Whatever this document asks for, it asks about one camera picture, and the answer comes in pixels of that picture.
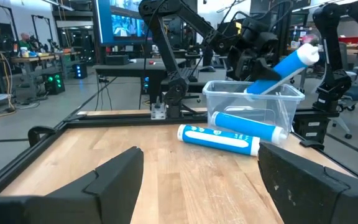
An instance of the blue cylinder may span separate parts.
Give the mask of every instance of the blue cylinder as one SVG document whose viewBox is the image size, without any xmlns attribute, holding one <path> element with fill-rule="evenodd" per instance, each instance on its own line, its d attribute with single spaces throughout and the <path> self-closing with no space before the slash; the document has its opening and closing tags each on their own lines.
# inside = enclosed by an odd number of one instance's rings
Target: blue cylinder
<svg viewBox="0 0 358 224">
<path fill-rule="evenodd" d="M 213 147 L 249 156 L 258 155 L 260 142 L 259 138 L 246 136 L 245 134 L 217 131 L 185 124 L 182 124 L 178 129 L 178 139 L 187 143 Z"/>
<path fill-rule="evenodd" d="M 288 136 L 281 127 L 253 121 L 251 119 L 215 112 L 211 117 L 211 124 L 217 127 L 230 129 L 248 136 L 255 136 L 274 144 L 280 144 Z"/>
<path fill-rule="evenodd" d="M 311 44 L 303 44 L 298 50 L 292 52 L 292 54 L 274 66 L 273 70 L 281 76 L 280 81 L 257 80 L 244 93 L 266 94 L 318 60 L 318 47 L 313 47 Z"/>
</svg>

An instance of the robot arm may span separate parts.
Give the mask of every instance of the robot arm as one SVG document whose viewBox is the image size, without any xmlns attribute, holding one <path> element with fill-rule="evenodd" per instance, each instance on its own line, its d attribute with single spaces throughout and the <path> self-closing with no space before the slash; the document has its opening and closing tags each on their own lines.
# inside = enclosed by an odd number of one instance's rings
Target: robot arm
<svg viewBox="0 0 358 224">
<path fill-rule="evenodd" d="M 349 4 L 327 4 L 313 14 L 313 21 L 323 39 L 326 54 L 326 76 L 318 88 L 319 100 L 313 105 L 323 111 L 336 110 L 337 101 L 351 87 L 351 79 L 342 66 L 337 27 L 341 16 L 349 15 L 358 23 L 358 1 Z"/>
<path fill-rule="evenodd" d="M 227 60 L 232 67 L 229 71 L 233 74 L 231 78 L 243 80 L 243 77 L 252 73 L 270 72 L 266 63 L 257 59 L 272 51 L 272 47 L 277 43 L 277 37 L 268 32 L 268 26 L 257 20 L 248 18 L 243 24 L 242 35 L 226 37 L 192 11 L 183 0 L 143 0 L 139 5 L 139 13 L 145 23 L 150 24 L 149 29 L 153 33 L 153 41 L 158 46 L 168 72 L 170 89 L 164 98 L 167 104 L 180 104 L 180 100 L 187 92 L 188 80 L 181 76 L 168 37 L 164 32 L 164 16 L 179 16 L 204 38 L 203 45 L 210 46 L 219 55 L 227 55 Z M 264 71 L 250 72 L 252 69 L 264 69 Z"/>
<path fill-rule="evenodd" d="M 144 22 L 149 25 L 153 33 L 153 41 L 157 44 L 165 68 L 168 72 L 170 89 L 164 98 L 164 101 L 171 105 L 180 104 L 181 99 L 188 90 L 188 80 L 182 77 L 180 69 L 175 60 L 173 50 L 169 44 L 168 37 L 164 31 L 163 17 L 169 15 L 178 15 L 194 30 L 205 38 L 209 45 L 216 45 L 218 40 L 224 39 L 224 36 L 214 30 L 202 17 L 193 12 L 183 0 L 143 0 L 139 5 L 139 13 Z M 214 49 L 218 54 L 227 52 L 229 45 L 221 41 L 219 48 Z"/>
</svg>

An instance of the red object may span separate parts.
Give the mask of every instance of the red object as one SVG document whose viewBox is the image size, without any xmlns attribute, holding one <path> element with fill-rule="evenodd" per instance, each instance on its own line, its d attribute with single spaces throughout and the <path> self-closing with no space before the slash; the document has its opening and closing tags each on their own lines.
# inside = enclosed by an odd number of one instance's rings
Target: red object
<svg viewBox="0 0 358 224">
<path fill-rule="evenodd" d="M 358 44 L 358 37 L 339 37 L 338 40 L 346 44 Z"/>
</svg>

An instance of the tube cap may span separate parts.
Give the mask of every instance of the tube cap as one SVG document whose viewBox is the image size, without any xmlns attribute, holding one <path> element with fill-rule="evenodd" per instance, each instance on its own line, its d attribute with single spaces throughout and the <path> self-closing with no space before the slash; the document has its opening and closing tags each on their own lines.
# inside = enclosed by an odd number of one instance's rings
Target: tube cap
<svg viewBox="0 0 358 224">
<path fill-rule="evenodd" d="M 185 130 L 186 125 L 181 124 L 178 128 L 178 140 L 183 141 L 183 130 Z"/>
<path fill-rule="evenodd" d="M 260 143 L 260 138 L 258 137 L 252 138 L 251 156 L 258 156 L 259 147 L 260 147 L 259 143 Z"/>
<path fill-rule="evenodd" d="M 272 134 L 272 143 L 280 145 L 287 137 L 288 133 L 283 128 L 276 127 Z"/>
<path fill-rule="evenodd" d="M 209 121 L 213 126 L 216 126 L 216 117 L 217 117 L 217 115 L 219 114 L 220 112 L 218 112 L 218 111 L 215 111 L 213 114 L 212 114 L 212 116 L 211 116 L 211 120 Z"/>
<path fill-rule="evenodd" d="M 318 62 L 320 58 L 318 54 L 318 47 L 314 47 L 309 43 L 303 44 L 298 50 L 296 50 L 296 54 L 305 65 L 312 65 Z"/>
</svg>

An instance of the black metal frame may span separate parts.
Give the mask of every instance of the black metal frame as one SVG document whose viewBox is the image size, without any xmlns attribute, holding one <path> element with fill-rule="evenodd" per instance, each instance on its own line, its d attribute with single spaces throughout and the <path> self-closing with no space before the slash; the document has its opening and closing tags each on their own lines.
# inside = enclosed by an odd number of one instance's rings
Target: black metal frame
<svg viewBox="0 0 358 224">
<path fill-rule="evenodd" d="M 10 7 L 6 7 L 6 6 L 2 6 L 2 5 L 0 5 L 0 7 L 3 8 L 3 9 L 7 9 L 9 11 L 9 15 L 11 17 L 11 22 L 12 22 L 13 31 L 14 31 L 16 41 L 19 41 L 19 35 L 17 34 L 17 28 L 16 28 L 15 19 L 13 18 L 12 9 Z"/>
<path fill-rule="evenodd" d="M 35 26 L 35 19 L 36 18 L 44 19 L 47 22 L 47 24 L 49 26 L 50 39 L 53 41 L 52 28 L 50 27 L 50 19 L 47 18 L 47 17 L 44 17 L 44 16 L 31 15 L 32 25 L 34 27 L 35 37 L 37 38 L 37 40 L 39 40 L 39 38 L 38 38 L 37 26 Z"/>
<path fill-rule="evenodd" d="M 103 91 L 108 85 L 104 86 L 99 92 Z M 50 128 L 49 132 L 42 138 L 39 137 L 39 133 L 35 133 L 33 129 L 39 129 L 35 127 L 29 131 L 29 142 L 33 146 L 27 148 L 20 153 L 13 161 L 8 163 L 4 168 L 0 170 L 0 192 L 2 192 L 16 177 L 18 177 L 23 171 L 28 168 L 43 152 L 45 152 L 67 129 L 71 128 L 101 128 L 101 127 L 118 127 L 118 126 L 143 126 L 143 125 L 163 125 L 163 124 L 183 124 L 183 123 L 206 123 L 207 117 L 205 112 L 199 112 L 196 114 L 184 113 L 182 118 L 168 118 L 165 120 L 151 120 L 150 114 L 124 114 L 124 115 L 96 115 L 86 116 L 77 115 L 77 113 L 89 103 L 99 93 L 95 93 L 91 98 L 86 100 L 80 107 L 70 113 L 63 121 L 58 123 L 54 128 Z M 313 116 L 325 116 L 323 112 L 316 111 Z M 310 109 L 297 110 L 295 116 L 310 116 Z M 304 139 L 293 133 L 301 141 Z M 322 153 L 322 155 L 331 159 L 334 163 L 341 166 L 351 174 L 358 177 L 358 173 L 352 169 L 344 166 L 334 158 L 327 155 L 324 151 L 319 150 L 318 147 L 314 147 L 315 150 Z"/>
</svg>

